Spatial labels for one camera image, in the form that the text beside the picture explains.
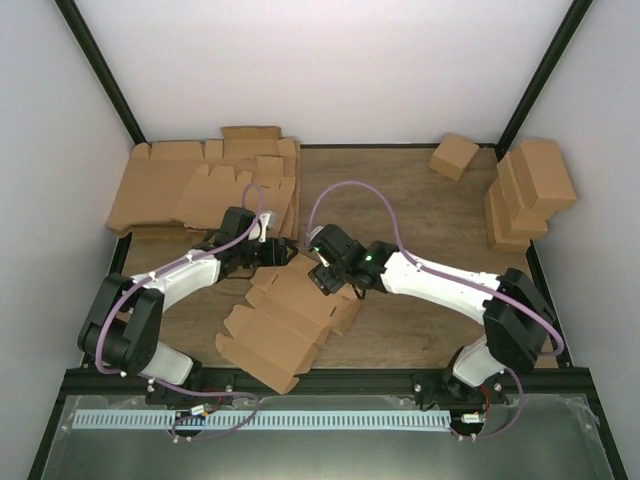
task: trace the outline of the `white panel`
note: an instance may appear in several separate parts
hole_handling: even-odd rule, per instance
[[[639,21],[638,2],[594,2],[524,127],[561,142],[580,196],[537,246],[630,478],[640,478]]]
[[[106,273],[130,140],[51,1],[0,6],[0,465],[27,478]]]
[[[80,0],[151,140],[497,141],[569,0]]]

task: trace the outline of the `wooden table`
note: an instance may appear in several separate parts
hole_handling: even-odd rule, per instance
[[[496,178],[493,150],[481,149],[471,168],[455,182],[427,167],[433,150],[303,149],[301,238],[317,196],[329,185],[360,180],[378,188],[393,205],[406,248],[429,260],[472,271],[503,273],[507,267],[528,272],[524,254],[487,249],[484,194]],[[317,224],[335,223],[363,244],[393,242],[389,215],[369,191],[346,187],[322,203]],[[146,272],[184,254],[193,242],[134,238],[125,274]],[[201,360],[228,366],[214,338],[233,305],[247,304],[247,280],[226,280],[200,290],[168,310],[160,339]],[[412,297],[370,292],[349,333],[332,334],[315,367],[444,367],[462,345],[483,328],[456,312]],[[552,359],[539,365],[555,366]]]

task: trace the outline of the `black frame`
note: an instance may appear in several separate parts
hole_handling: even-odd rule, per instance
[[[560,24],[544,57],[540,61],[529,85],[497,144],[481,144],[483,147],[495,148],[498,159],[501,159],[514,138],[518,134],[528,113],[535,104],[540,92],[551,76],[553,69],[568,46],[573,34],[586,15],[593,0],[574,0],[564,20]],[[77,39],[96,76],[104,87],[118,115],[125,125],[134,143],[145,142],[145,136],[133,112],[122,94],[109,66],[93,39],[87,24],[74,0],[56,0],[71,32]],[[302,145],[303,148],[426,148],[436,144],[411,145]],[[109,273],[121,272],[131,244],[131,234],[118,240],[109,268]],[[536,287],[545,299],[553,305],[549,288],[536,253],[535,245],[527,251],[527,261]],[[564,338],[559,323],[554,327]],[[536,369],[521,375],[521,381],[527,393],[549,394],[584,394],[591,411],[598,416],[600,425],[598,433],[605,448],[607,458],[616,479],[627,479],[624,466],[613,440],[598,393],[591,374],[587,368],[573,365],[568,351],[558,357],[558,369]],[[146,381],[141,378],[121,378],[120,376],[101,375],[85,358],[83,366],[67,370],[60,392],[56,399],[42,442],[34,460],[29,479],[39,479],[51,448],[51,442],[57,429],[65,400],[69,395],[145,395]],[[250,391],[258,395],[273,394],[270,389],[238,368],[205,368],[203,374],[212,385],[227,385],[231,382],[236,391]],[[440,369],[313,369],[305,374],[294,389],[297,395],[407,395],[414,394],[413,386],[417,378],[424,376],[441,376]],[[516,393],[513,380],[505,376],[501,380],[504,393]]]

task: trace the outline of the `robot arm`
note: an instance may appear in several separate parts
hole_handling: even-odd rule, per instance
[[[102,356],[124,374],[142,374],[175,385],[183,384],[194,366],[194,360],[158,342],[163,312],[194,291],[228,277],[240,267],[286,265],[297,254],[297,249],[285,239],[266,238],[267,231],[275,223],[275,214],[272,212],[260,215],[246,240],[215,255],[206,254],[240,237],[254,218],[255,215],[249,210],[229,208],[220,229],[215,232],[213,242],[209,242],[212,235],[208,235],[185,254],[182,265],[165,274],[157,275],[151,271],[126,277],[114,273],[105,278],[80,331],[80,350],[95,357],[100,331],[114,304],[135,283],[151,277],[151,281],[140,288],[120,310],[129,314],[129,321],[114,319]]]
[[[309,277],[325,295],[337,292],[346,283],[361,296],[370,289],[411,295],[456,310],[484,326],[485,335],[456,352],[445,371],[444,382],[455,397],[463,397],[505,367],[526,372],[535,366],[546,331],[488,293],[419,270],[396,245],[373,242],[365,248],[336,225],[316,228],[310,245],[322,264],[309,272]],[[555,318],[551,307],[519,270],[508,269],[504,275],[474,273],[413,257],[418,264],[505,293],[549,323]]]

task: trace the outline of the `white wall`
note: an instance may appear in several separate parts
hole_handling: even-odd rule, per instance
[[[79,0],[151,140],[497,141],[569,0]]]
[[[26,478],[108,268],[130,140],[55,3],[0,7],[0,465]]]
[[[638,2],[593,2],[523,129],[561,142],[580,196],[536,245],[630,478],[640,478],[638,22]]]

